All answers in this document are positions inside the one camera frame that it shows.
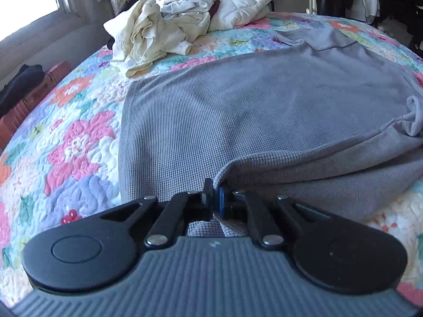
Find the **black cloth on bench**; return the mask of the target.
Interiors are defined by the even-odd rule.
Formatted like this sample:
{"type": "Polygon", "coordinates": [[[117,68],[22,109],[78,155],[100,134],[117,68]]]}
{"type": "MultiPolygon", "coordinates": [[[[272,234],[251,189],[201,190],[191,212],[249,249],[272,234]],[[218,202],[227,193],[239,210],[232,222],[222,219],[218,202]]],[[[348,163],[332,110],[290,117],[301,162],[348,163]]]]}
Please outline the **black cloth on bench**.
{"type": "Polygon", "coordinates": [[[34,88],[39,86],[45,77],[40,64],[24,64],[11,81],[1,90],[0,116],[6,115],[21,99],[26,97],[34,88]]]}

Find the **cream crumpled garment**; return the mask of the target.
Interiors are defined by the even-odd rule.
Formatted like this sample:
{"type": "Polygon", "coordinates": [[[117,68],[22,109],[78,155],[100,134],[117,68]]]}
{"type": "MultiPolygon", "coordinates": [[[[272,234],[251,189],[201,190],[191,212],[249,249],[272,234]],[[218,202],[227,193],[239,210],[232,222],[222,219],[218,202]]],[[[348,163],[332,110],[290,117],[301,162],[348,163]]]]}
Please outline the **cream crumpled garment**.
{"type": "Polygon", "coordinates": [[[187,55],[191,43],[173,22],[166,21],[156,0],[138,0],[103,25],[115,40],[111,65],[131,78],[167,54],[187,55]]]}

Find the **red-brown wooden bench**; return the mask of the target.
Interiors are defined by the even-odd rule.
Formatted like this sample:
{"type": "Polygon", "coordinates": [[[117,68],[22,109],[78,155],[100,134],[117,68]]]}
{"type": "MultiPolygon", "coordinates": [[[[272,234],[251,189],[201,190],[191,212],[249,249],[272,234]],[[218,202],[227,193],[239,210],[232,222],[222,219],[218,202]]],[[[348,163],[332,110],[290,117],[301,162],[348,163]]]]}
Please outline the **red-brown wooden bench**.
{"type": "Polygon", "coordinates": [[[42,83],[20,100],[1,118],[1,151],[28,114],[71,72],[69,62],[61,62],[48,69],[42,83]]]}

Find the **white quilted jacket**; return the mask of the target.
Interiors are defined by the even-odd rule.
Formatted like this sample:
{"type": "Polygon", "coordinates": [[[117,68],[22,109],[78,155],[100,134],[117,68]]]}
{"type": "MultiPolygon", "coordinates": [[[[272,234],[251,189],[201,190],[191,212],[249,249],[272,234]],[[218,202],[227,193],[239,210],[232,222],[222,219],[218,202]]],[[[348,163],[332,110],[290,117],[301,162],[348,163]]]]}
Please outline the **white quilted jacket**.
{"type": "Polygon", "coordinates": [[[225,31],[265,18],[273,0],[215,0],[219,8],[212,16],[209,31],[225,31]]]}

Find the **grey waffle knit shirt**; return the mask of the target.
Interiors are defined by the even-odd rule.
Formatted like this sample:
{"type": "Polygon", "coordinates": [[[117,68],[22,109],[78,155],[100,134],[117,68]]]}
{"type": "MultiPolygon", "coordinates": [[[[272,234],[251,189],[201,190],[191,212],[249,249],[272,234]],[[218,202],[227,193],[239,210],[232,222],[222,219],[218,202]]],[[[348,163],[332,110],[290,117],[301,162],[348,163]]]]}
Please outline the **grey waffle knit shirt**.
{"type": "Polygon", "coordinates": [[[131,84],[123,202],[166,201],[211,178],[361,220],[422,174],[422,88],[410,69],[330,27],[276,37],[280,49],[131,84]]]}

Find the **floral patchwork quilt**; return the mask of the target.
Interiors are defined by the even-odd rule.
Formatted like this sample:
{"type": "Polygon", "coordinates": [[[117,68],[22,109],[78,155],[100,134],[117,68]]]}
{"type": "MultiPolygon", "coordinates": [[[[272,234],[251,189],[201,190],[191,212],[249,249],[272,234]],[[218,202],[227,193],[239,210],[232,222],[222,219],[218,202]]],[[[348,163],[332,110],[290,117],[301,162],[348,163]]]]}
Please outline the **floral patchwork quilt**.
{"type": "MultiPolygon", "coordinates": [[[[199,37],[186,56],[157,61],[150,74],[282,46],[277,34],[330,26],[422,77],[422,59],[395,38],[358,21],[275,12],[246,26],[199,37]]],[[[100,48],[36,106],[1,151],[1,301],[11,307],[31,291],[21,253],[51,227],[119,205],[118,143],[130,81],[100,48]]]]}

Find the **white crumpled shirt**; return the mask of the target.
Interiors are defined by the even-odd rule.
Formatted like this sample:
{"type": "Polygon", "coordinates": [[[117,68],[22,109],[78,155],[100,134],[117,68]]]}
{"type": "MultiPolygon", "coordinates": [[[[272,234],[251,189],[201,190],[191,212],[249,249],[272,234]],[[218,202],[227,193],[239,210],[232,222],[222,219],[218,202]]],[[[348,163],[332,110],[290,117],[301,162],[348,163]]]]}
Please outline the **white crumpled shirt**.
{"type": "Polygon", "coordinates": [[[176,24],[192,43],[208,31],[214,0],[156,0],[163,18],[176,24]]]}

